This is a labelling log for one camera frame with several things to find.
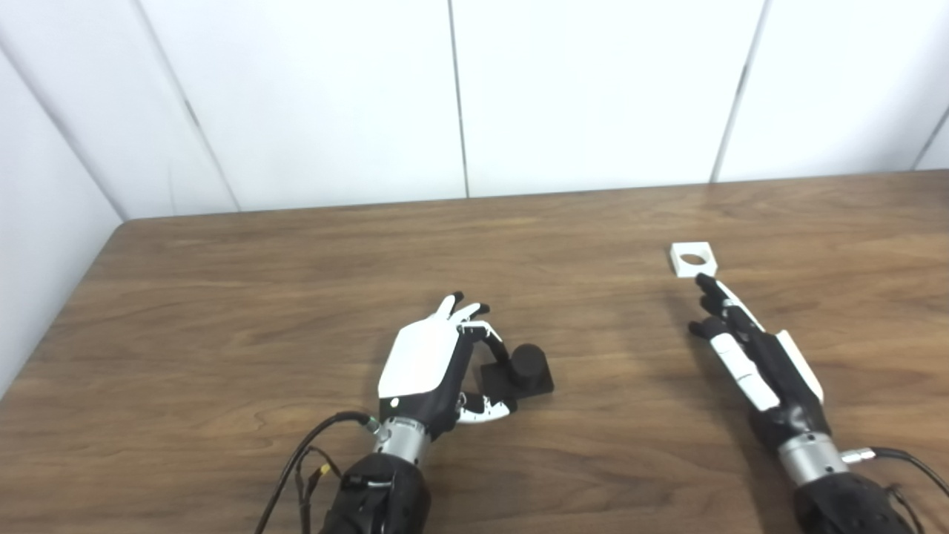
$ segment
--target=cable connector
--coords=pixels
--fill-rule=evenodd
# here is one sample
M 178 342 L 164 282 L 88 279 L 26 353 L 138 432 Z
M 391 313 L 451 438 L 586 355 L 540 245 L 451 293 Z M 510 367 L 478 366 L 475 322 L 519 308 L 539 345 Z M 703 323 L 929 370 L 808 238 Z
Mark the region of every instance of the cable connector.
M 375 417 L 370 416 L 369 421 L 363 425 L 363 428 L 368 430 L 370 434 L 376 435 L 379 433 L 379 429 L 382 428 L 382 425 L 376 420 Z
M 840 453 L 840 459 L 847 465 L 859 464 L 867 460 L 873 460 L 877 457 L 877 453 L 873 451 L 872 448 L 852 448 L 851 450 L 845 450 Z

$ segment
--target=white block with hole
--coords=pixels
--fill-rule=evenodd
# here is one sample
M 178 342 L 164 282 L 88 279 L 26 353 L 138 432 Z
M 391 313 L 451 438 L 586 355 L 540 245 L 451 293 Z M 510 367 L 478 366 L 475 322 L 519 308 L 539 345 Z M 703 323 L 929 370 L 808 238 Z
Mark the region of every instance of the white block with hole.
M 706 241 L 672 243 L 669 256 L 672 258 L 672 266 L 679 278 L 694 278 L 699 273 L 713 277 L 718 270 L 715 255 L 712 254 L 712 246 Z M 689 263 L 683 256 L 700 257 L 703 263 L 700 265 Z

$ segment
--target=black cable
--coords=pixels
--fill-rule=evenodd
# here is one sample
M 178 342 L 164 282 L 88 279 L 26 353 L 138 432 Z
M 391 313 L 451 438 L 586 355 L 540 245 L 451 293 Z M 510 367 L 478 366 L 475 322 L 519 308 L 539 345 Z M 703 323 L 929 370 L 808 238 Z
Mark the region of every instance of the black cable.
M 942 480 L 936 471 L 934 471 L 930 466 L 924 464 L 922 460 L 916 456 L 913 456 L 909 452 L 900 450 L 898 448 L 871 447 L 870 450 L 872 450 L 873 453 L 880 458 L 904 460 L 905 462 L 909 462 L 910 464 L 918 467 L 920 471 L 926 473 L 926 476 L 935 482 L 936 486 L 939 486 L 942 492 L 945 493 L 947 497 L 949 497 L 949 484 L 946 484 L 946 481 Z
M 283 492 L 284 486 L 287 485 L 287 479 L 296 468 L 296 465 L 300 459 L 306 455 L 309 443 L 313 441 L 316 436 L 320 434 L 320 432 L 326 430 L 326 428 L 329 426 L 342 421 L 356 421 L 360 425 L 365 426 L 368 425 L 370 421 L 372 421 L 372 416 L 361 411 L 341 411 L 328 417 L 323 423 L 320 423 L 313 430 L 311 430 L 307 436 L 303 438 L 303 441 L 300 442 L 300 445 L 297 446 L 296 450 L 293 451 L 293 454 L 290 455 L 290 459 L 287 460 L 284 470 L 281 471 L 280 477 L 277 479 L 277 486 L 273 489 L 273 494 L 270 495 L 270 500 L 267 501 L 267 506 L 264 507 L 264 513 L 261 514 L 260 521 L 257 522 L 257 527 L 253 531 L 254 534 L 263 534 L 264 528 L 267 527 L 267 521 L 270 520 L 270 514 L 273 512 L 273 508 L 277 506 L 277 501 L 280 499 L 280 494 Z
M 925 528 L 922 527 L 922 522 L 920 522 L 920 517 L 916 515 L 916 510 L 913 509 L 913 506 L 909 505 L 909 501 L 903 497 L 902 492 L 900 491 L 899 484 L 891 484 L 884 488 L 886 495 L 895 499 L 897 503 L 900 503 L 903 508 L 906 508 L 906 512 L 909 513 L 909 518 L 913 520 L 913 526 L 916 527 L 916 534 L 926 534 Z
M 309 475 L 306 485 L 304 485 L 303 473 L 301 473 L 303 461 L 306 460 L 308 454 L 314 451 L 323 456 L 323 458 L 326 460 L 326 465 L 318 467 L 315 471 L 313 471 L 313 473 Z M 300 459 L 296 463 L 293 482 L 296 484 L 297 488 L 297 504 L 300 507 L 300 531 L 302 534 L 310 534 L 310 499 L 313 495 L 313 490 L 316 489 L 316 485 L 320 481 L 320 477 L 322 477 L 324 474 L 323 467 L 327 466 L 329 466 L 329 470 L 333 471 L 333 474 L 335 474 L 338 478 L 343 478 L 343 473 L 340 471 L 340 468 L 336 466 L 336 462 L 333 462 L 333 459 L 329 457 L 329 454 L 326 454 L 326 452 L 319 447 L 307 447 L 307 450 L 300 456 Z

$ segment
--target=wooden table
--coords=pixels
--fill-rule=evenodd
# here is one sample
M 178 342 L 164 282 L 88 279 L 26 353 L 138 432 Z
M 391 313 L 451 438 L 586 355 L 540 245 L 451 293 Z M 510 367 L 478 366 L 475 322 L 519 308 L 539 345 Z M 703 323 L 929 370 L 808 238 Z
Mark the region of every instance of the wooden table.
M 842 448 L 949 475 L 949 173 L 696 185 L 127 222 L 0 403 L 0 531 L 251 532 L 303 434 L 376 411 L 398 329 L 463 290 L 557 390 L 434 443 L 426 534 L 797 532 L 686 332 L 699 291 L 667 250 L 690 240 L 794 334 Z M 371 447 L 320 443 L 345 466 Z M 859 470 L 949 532 L 915 469 Z M 269 532 L 298 532 L 291 493 Z

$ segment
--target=white panel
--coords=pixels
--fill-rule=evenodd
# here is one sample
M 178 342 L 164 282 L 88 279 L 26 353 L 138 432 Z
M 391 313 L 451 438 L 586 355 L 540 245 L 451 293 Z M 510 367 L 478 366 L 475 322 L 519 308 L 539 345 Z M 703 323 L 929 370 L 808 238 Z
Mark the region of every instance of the white panel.
M 455 0 L 472 195 L 708 181 L 760 11 Z
M 445 0 L 146 0 L 242 207 L 464 196 Z
M 119 224 L 0 55 L 0 394 Z
M 916 170 L 949 169 L 949 126 L 943 124 Z
M 949 105 L 949 2 L 774 0 L 723 181 L 909 170 Z
M 129 0 L 0 2 L 0 39 L 126 217 L 233 211 Z

